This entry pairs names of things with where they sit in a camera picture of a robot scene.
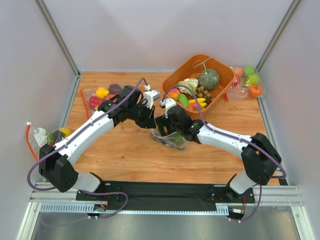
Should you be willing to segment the polka dot zip bag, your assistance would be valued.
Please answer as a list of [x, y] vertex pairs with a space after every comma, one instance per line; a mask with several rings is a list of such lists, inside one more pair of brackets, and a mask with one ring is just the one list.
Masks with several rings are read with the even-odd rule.
[[151, 137], [156, 142], [177, 150], [184, 150], [188, 146], [188, 141], [179, 133], [173, 132], [166, 136], [161, 136], [159, 130], [151, 129]]

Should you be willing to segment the fake green bell pepper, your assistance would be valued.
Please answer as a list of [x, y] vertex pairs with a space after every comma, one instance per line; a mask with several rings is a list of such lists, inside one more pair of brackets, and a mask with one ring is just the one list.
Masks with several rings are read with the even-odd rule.
[[172, 142], [175, 143], [177, 146], [180, 146], [184, 143], [184, 138], [181, 136], [179, 132], [176, 132], [172, 135]]

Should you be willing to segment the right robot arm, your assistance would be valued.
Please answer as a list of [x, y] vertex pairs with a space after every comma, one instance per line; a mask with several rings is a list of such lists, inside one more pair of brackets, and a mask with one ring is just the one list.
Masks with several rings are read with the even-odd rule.
[[165, 114], [155, 118], [162, 136], [177, 132], [187, 141], [223, 149], [241, 158], [244, 171], [236, 174], [228, 187], [243, 194], [255, 186], [266, 186], [281, 167], [282, 158], [262, 133], [254, 136], [236, 134], [207, 123], [203, 118], [192, 119], [185, 110], [176, 105]]

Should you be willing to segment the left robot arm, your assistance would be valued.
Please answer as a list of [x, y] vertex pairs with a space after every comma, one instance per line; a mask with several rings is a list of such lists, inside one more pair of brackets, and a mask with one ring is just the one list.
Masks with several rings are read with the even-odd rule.
[[70, 136], [53, 146], [42, 146], [40, 175], [62, 193], [71, 188], [95, 192], [102, 180], [92, 173], [76, 171], [73, 165], [88, 147], [119, 123], [132, 120], [142, 129], [156, 128], [154, 101], [160, 98], [160, 93], [148, 86], [145, 89], [141, 92], [126, 85], [120, 94], [102, 102], [89, 120]]

